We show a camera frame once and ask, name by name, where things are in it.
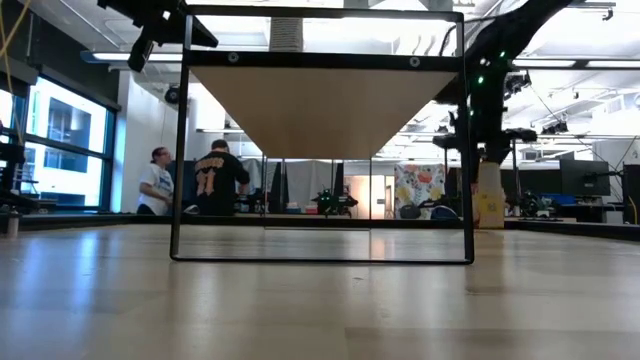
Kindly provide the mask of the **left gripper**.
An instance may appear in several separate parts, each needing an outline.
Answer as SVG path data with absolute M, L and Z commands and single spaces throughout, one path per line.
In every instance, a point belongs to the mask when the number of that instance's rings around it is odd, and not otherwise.
M 155 45 L 178 43 L 184 36 L 187 4 L 185 0 L 97 0 L 103 9 L 111 8 L 132 20 L 141 29 L 134 42 L 127 64 L 135 72 L 141 72 L 149 60 Z M 193 17 L 192 44 L 216 48 L 219 40 L 200 20 Z

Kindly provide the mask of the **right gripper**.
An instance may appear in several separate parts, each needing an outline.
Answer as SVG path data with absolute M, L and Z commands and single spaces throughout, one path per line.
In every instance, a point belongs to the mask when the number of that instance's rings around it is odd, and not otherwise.
M 501 99 L 472 99 L 467 110 L 468 142 L 475 162 L 483 156 L 490 162 L 502 163 L 514 140 L 533 143 L 538 139 L 537 133 L 531 129 L 502 129 L 504 101 Z

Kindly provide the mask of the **yellow cereal box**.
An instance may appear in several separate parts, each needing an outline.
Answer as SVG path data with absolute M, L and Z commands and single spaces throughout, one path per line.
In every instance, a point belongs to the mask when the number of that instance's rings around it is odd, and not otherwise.
M 480 229 L 504 228 L 505 197 L 499 164 L 482 162 L 479 165 L 474 204 Z

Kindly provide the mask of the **long ceiling light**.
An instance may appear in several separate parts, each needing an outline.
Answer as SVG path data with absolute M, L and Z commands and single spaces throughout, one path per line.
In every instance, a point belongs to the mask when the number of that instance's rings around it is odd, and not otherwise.
M 127 62 L 130 54 L 124 52 L 91 52 L 81 51 L 80 57 L 87 63 L 115 63 Z M 180 63 L 182 55 L 180 53 L 152 53 L 148 62 L 155 63 Z
M 640 70 L 640 59 L 532 59 L 512 61 L 523 69 Z

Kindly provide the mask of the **blue box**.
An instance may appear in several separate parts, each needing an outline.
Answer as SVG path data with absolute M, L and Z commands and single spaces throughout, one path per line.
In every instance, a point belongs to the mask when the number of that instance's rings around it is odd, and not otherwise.
M 573 195 L 543 193 L 540 195 L 540 199 L 560 206 L 576 203 L 576 197 Z

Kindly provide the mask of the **floral cloth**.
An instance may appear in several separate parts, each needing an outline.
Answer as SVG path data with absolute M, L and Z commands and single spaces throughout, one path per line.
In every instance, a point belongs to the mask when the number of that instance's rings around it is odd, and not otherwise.
M 407 204 L 419 207 L 423 202 L 439 200 L 445 194 L 445 168 L 443 164 L 396 164 L 394 166 L 394 210 Z M 430 217 L 429 210 L 422 210 L 419 219 Z

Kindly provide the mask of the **blue bag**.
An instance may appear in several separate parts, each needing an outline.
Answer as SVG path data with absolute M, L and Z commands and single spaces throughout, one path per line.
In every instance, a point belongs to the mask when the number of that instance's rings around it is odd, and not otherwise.
M 437 205 L 431 209 L 430 212 L 431 220 L 458 220 L 459 216 L 457 213 L 448 206 L 445 205 Z

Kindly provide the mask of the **black monitor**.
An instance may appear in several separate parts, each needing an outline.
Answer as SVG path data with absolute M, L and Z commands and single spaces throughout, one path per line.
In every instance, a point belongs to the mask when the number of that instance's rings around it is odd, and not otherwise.
M 640 225 L 640 165 L 623 166 L 623 205 L 625 223 Z
M 609 165 L 603 161 L 560 161 L 561 189 L 572 196 L 609 196 Z

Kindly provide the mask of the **person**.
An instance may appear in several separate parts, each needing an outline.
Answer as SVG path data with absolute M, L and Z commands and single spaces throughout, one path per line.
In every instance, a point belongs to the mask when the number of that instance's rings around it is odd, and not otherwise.
M 233 216 L 236 184 L 250 182 L 241 161 L 229 152 L 224 139 L 212 142 L 210 152 L 194 165 L 196 180 L 195 205 L 205 216 Z
M 167 171 L 170 163 L 171 154 L 166 147 L 152 151 L 151 161 L 139 181 L 137 214 L 165 216 L 169 213 L 174 193 L 174 183 Z

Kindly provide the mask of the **large window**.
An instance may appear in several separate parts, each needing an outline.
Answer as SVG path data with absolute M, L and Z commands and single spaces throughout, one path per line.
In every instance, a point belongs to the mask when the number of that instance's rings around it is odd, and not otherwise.
M 57 83 L 0 81 L 0 147 L 21 160 L 9 189 L 36 205 L 36 213 L 96 213 L 110 205 L 115 113 Z

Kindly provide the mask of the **background robot with green lights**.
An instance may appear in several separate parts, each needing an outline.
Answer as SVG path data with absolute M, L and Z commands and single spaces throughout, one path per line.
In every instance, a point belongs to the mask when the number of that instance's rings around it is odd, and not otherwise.
M 352 217 L 351 209 L 358 205 L 358 201 L 351 195 L 335 195 L 330 189 L 324 189 L 311 199 L 316 203 L 317 213 L 320 215 L 346 215 Z

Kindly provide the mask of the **black metal stand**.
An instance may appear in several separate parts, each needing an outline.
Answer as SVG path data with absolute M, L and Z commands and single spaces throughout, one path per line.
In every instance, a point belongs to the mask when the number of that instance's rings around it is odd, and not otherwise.
M 38 181 L 24 169 L 25 163 L 24 146 L 0 142 L 0 212 L 48 214 L 56 203 L 41 198 L 35 187 Z

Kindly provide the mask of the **black background rig frame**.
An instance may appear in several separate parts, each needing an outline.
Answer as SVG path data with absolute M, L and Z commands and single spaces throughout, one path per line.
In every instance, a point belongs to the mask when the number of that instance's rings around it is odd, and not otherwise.
M 518 167 L 518 152 L 517 152 L 517 140 L 511 141 L 512 150 L 512 172 L 514 180 L 514 200 L 517 202 L 521 195 L 520 179 L 519 179 L 519 167 Z

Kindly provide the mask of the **wooden shelf with black frame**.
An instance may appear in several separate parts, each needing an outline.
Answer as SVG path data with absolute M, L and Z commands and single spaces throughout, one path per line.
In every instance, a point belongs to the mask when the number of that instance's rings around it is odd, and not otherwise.
M 200 16 L 440 20 L 453 24 L 453 56 L 207 51 L 193 49 Z M 263 154 L 287 159 L 371 160 L 403 124 L 452 84 L 467 109 L 465 17 L 460 12 L 357 8 L 189 5 L 181 43 L 176 170 L 184 168 L 191 75 L 205 86 Z

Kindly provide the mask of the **black table rail frame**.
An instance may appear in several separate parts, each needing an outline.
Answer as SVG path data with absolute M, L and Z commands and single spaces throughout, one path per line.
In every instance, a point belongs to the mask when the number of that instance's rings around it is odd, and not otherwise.
M 169 225 L 169 216 L 136 214 L 63 214 L 22 215 L 19 228 L 23 231 L 60 230 L 115 225 Z M 199 217 L 186 216 L 183 225 L 201 226 L 257 226 L 286 228 L 339 228 L 339 229 L 461 229 L 460 220 L 358 220 L 350 218 L 313 218 L 306 215 L 292 217 Z M 584 236 L 640 243 L 640 225 L 610 225 L 599 223 L 572 223 L 553 221 L 507 220 L 506 230 L 532 231 L 571 236 Z

